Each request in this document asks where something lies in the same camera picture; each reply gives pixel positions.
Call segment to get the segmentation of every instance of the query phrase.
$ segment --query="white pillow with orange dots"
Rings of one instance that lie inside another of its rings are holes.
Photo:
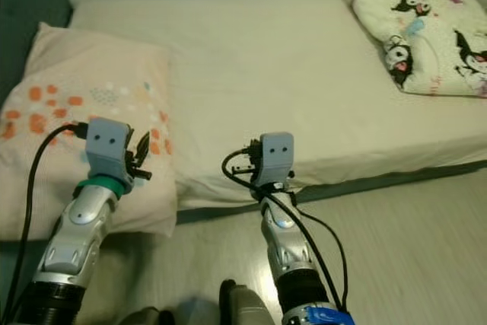
[[[47,134],[91,116],[128,123],[135,130],[131,149],[151,132],[143,169],[152,179],[136,178],[134,190],[119,202],[113,230],[171,234],[177,201],[166,78],[167,56],[157,46],[41,24],[24,79],[0,117],[0,241],[21,236],[27,175]],[[30,240],[49,236],[73,189],[87,178],[84,144],[65,132],[45,150],[35,180]]]

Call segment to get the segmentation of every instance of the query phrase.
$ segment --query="floor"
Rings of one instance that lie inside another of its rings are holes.
[[[301,206],[342,239],[357,325],[485,323],[486,182],[484,170]],[[324,229],[308,226],[341,291],[336,245]],[[258,212],[179,225],[171,239],[114,235],[77,324],[114,325],[146,306],[173,309],[178,325],[218,324],[226,278],[259,293],[280,323]]]

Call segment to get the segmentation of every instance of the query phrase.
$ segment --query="bed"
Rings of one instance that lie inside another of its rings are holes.
[[[11,34],[27,35],[11,38],[21,52],[10,55],[18,71],[2,71],[2,100],[38,21],[169,50],[178,222],[256,208],[219,167],[263,132],[293,133],[299,202],[487,165],[486,101],[400,93],[342,0],[93,0],[72,18],[67,0],[51,0],[37,10],[2,8],[26,24]]]

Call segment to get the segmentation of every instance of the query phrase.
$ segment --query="white bed sheet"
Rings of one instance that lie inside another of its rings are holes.
[[[220,163],[294,135],[293,185],[487,159],[487,100],[399,92],[341,0],[82,2],[71,27],[166,46],[180,208],[252,202]]]

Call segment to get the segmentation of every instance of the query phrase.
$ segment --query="black cable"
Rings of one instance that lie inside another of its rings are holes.
[[[312,215],[310,215],[310,214],[308,214],[308,213],[306,213],[306,212],[304,212],[298,208],[296,208],[296,209],[298,210],[299,213],[301,213],[302,216],[309,218],[310,220],[315,221],[318,224],[321,224],[322,226],[324,226],[330,232],[330,234],[333,236],[333,238],[335,239],[336,245],[338,245],[338,248],[340,250],[340,256],[342,257],[342,268],[343,268],[342,306],[343,306],[343,310],[345,312],[348,312],[347,311],[347,296],[349,295],[349,270],[347,267],[347,259],[345,256],[345,251],[343,250],[342,242],[340,241],[336,232],[326,222],[321,221],[319,218],[314,217],[314,216],[312,216]]]
[[[27,181],[27,203],[25,207],[25,219],[24,219],[24,228],[22,230],[21,241],[19,243],[17,261],[15,262],[14,274],[12,276],[12,280],[10,283],[10,289],[8,290],[8,297],[7,303],[5,304],[5,309],[3,313],[2,323],[7,324],[12,321],[12,306],[14,305],[15,300],[15,292],[17,291],[17,286],[19,279],[21,277],[22,272],[22,264],[24,263],[25,257],[25,247],[27,244],[27,238],[29,236],[30,230],[30,221],[32,219],[32,202],[33,202],[33,183],[36,177],[37,167],[39,166],[40,158],[44,153],[44,150],[48,146],[48,144],[61,132],[66,130],[74,131],[76,129],[76,125],[66,125],[61,126],[54,131],[52,131],[40,144],[39,148],[37,149],[36,155],[34,156],[32,165],[29,171],[29,179]]]
[[[325,264],[325,261],[321,257],[321,253],[318,250],[317,245],[314,243],[313,238],[311,237],[309,231],[306,229],[304,224],[301,222],[301,220],[296,217],[296,215],[293,213],[292,210],[290,210],[288,207],[286,207],[279,199],[275,198],[271,193],[263,190],[259,186],[256,186],[255,184],[249,183],[245,180],[242,180],[238,177],[235,177],[230,171],[227,169],[228,162],[235,158],[238,155],[244,155],[247,153],[246,149],[234,151],[231,154],[229,154],[221,163],[221,170],[223,171],[223,174],[230,180],[233,180],[235,183],[240,184],[241,186],[245,186],[249,190],[253,190],[260,194],[261,196],[265,196],[266,198],[270,199],[273,201],[282,211],[284,211],[290,218],[291,220],[299,227],[301,232],[303,233],[304,237],[306,238],[307,242],[309,243],[311,250],[314,253],[314,256],[317,258],[318,263],[320,264],[321,271],[325,275],[326,282],[328,283],[329,291],[331,292],[331,295],[333,297],[333,301],[335,302],[336,307],[338,308],[339,311],[344,311],[345,309],[342,306],[342,303],[340,301],[340,298],[338,296],[338,293],[336,291],[335,285],[333,284],[333,280],[331,275],[329,274],[328,267]]]

